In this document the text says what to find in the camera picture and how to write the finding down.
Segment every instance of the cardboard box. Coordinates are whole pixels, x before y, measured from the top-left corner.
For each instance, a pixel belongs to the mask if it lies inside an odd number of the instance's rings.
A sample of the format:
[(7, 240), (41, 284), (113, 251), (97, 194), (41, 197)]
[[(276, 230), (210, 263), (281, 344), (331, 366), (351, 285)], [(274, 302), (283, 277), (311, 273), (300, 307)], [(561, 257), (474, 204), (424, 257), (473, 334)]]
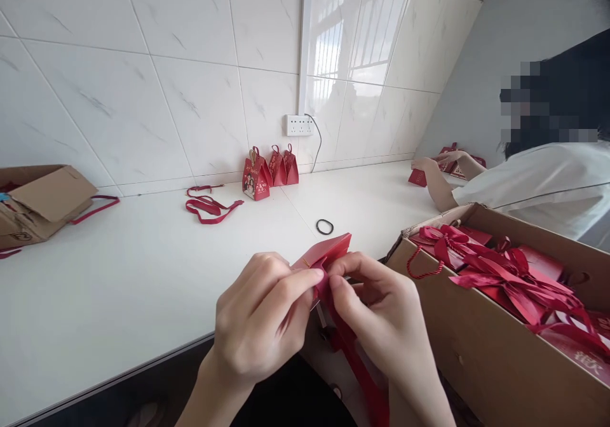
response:
[[(463, 225), (508, 236), (557, 259), (565, 273), (586, 272), (575, 287), (587, 309), (610, 311), (610, 254), (569, 240), (479, 204), (469, 204), (408, 228), (390, 250), (386, 264), (407, 275), (416, 245), (408, 240), (421, 226)], [(422, 251), (413, 260), (415, 275), (434, 271), (438, 262)], [(610, 425), (610, 387), (530, 332), (523, 323), (477, 289), (447, 278), (414, 280), (438, 368), (479, 419), (495, 426)]]
[(46, 241), (91, 206), (93, 184), (67, 165), (0, 168), (0, 249)]

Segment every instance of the person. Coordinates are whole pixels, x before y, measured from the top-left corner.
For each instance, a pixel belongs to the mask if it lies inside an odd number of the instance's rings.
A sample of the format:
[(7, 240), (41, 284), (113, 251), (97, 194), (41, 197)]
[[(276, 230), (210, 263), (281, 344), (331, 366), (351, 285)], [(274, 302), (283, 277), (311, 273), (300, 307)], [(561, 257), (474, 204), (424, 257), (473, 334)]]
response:
[[(610, 30), (556, 57), (530, 64), (502, 89), (506, 161), (486, 170), (463, 151), (415, 159), (436, 207), (476, 201), (531, 224), (582, 240), (610, 214)], [(469, 180), (457, 189), (438, 165), (457, 161)], [(599, 234), (600, 244), (608, 238)]]
[[(344, 275), (362, 281), (350, 285)], [(455, 427), (413, 282), (359, 252), (329, 269), (335, 308), (424, 425)], [(303, 346), (319, 269), (255, 254), (218, 299), (215, 337), (176, 427), (229, 426), (254, 385)]]

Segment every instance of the power socket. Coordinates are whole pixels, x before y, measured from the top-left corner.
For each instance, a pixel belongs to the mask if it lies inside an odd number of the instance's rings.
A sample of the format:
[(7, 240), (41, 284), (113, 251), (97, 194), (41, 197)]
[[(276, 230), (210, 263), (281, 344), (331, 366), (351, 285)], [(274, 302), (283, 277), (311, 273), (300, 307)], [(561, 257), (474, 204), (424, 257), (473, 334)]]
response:
[(284, 116), (286, 121), (286, 136), (312, 136), (316, 126), (309, 116)]

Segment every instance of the finger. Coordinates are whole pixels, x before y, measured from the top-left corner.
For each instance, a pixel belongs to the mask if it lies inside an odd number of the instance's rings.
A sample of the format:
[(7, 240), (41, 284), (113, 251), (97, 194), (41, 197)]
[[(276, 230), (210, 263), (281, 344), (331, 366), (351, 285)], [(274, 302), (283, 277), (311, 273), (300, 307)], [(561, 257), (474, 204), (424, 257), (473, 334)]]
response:
[(242, 317), (251, 316), (278, 282), (292, 273), (290, 266), (278, 258), (266, 258), (235, 295), (235, 308)]
[(392, 277), (392, 270), (361, 252), (352, 252), (330, 266), (329, 276), (350, 275), (358, 281), (383, 281)]
[(308, 289), (322, 280), (320, 269), (305, 269), (293, 272), (280, 280), (252, 314), (252, 320), (261, 328), (274, 334), (290, 311), (293, 303)]
[(366, 330), (376, 329), (375, 314), (360, 301), (342, 276), (331, 276), (329, 284), (335, 309), (357, 336)]
[(281, 337), (281, 348), (286, 360), (299, 352), (305, 343), (305, 329), (312, 301), (313, 289), (307, 289), (290, 308), (285, 331)]
[(274, 258), (279, 261), (282, 261), (289, 266), (290, 263), (286, 259), (284, 259), (277, 252), (259, 252), (254, 254), (246, 266), (241, 270), (240, 275), (237, 279), (229, 286), (229, 288), (220, 296), (217, 303), (217, 308), (224, 307), (235, 295), (241, 290), (241, 288), (246, 284), (246, 282), (250, 279), (250, 277), (254, 274), (256, 269), (263, 264), (266, 260)]

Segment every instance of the white countertop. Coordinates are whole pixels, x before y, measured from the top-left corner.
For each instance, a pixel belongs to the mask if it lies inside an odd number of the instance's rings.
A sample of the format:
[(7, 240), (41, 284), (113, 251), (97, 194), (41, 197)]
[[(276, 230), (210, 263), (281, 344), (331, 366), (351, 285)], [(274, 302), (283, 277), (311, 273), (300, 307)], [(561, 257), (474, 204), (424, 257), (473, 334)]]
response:
[(228, 184), (214, 198), (245, 204), (215, 226), (185, 210), (184, 191), (123, 198), (0, 261), (0, 426), (213, 332), (218, 296), (255, 252), (292, 262), (350, 232), (350, 249), (383, 257), (437, 214), (409, 175), (408, 161), (302, 175), (258, 202)]

